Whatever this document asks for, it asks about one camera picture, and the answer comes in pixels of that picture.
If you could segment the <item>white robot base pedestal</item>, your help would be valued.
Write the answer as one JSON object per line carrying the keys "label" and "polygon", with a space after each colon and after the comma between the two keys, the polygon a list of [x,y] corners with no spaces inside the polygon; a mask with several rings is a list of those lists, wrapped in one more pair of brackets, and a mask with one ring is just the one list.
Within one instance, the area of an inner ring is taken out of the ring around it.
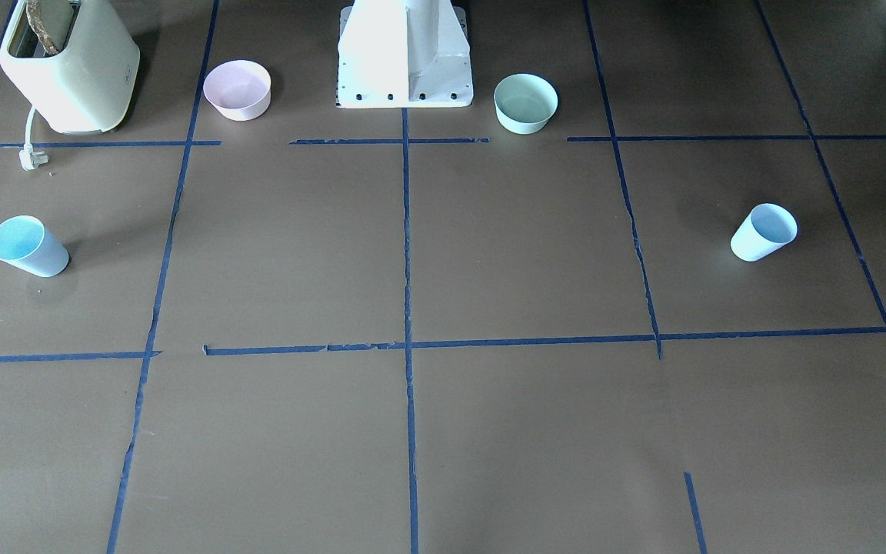
{"label": "white robot base pedestal", "polygon": [[337,68],[340,108],[469,106],[467,14],[450,1],[355,1],[340,13]]}

